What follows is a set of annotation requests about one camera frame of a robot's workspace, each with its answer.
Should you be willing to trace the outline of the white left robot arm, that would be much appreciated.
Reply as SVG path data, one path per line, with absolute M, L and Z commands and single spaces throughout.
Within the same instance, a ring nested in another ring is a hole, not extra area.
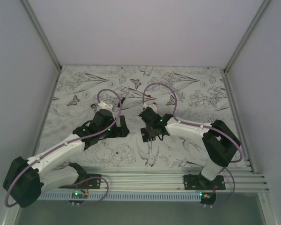
M 81 188 L 86 183 L 85 171 L 75 163 L 64 169 L 55 170 L 62 161 L 87 150 L 103 139 L 127 137 L 129 129 L 125 117 L 100 109 L 92 120 L 77 127 L 61 143 L 28 159 L 15 158 L 3 182 L 7 194 L 5 206 L 11 208 L 18 204 L 26 208 L 39 196 L 62 186 Z

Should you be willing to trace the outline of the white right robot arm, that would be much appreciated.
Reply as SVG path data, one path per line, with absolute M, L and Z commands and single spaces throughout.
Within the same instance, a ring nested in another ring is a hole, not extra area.
M 216 176 L 232 162 L 237 152 L 240 155 L 239 159 L 243 158 L 239 139 L 221 120 L 197 123 L 182 120 L 172 114 L 160 116 L 157 110 L 149 106 L 143 109 L 139 117 L 145 123 L 144 142 L 156 137 L 162 141 L 165 135 L 202 140 L 210 158 L 198 178 L 198 184 L 202 189 L 210 189 L 215 184 Z

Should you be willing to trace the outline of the black fuse box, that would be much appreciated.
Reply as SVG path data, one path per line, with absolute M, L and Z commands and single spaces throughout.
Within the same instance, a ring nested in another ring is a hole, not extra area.
M 146 128 L 141 128 L 140 132 L 141 132 L 141 137 L 142 137 L 142 140 L 144 143 L 156 140 L 156 138 L 154 136 L 151 136 L 149 134 L 149 132 Z

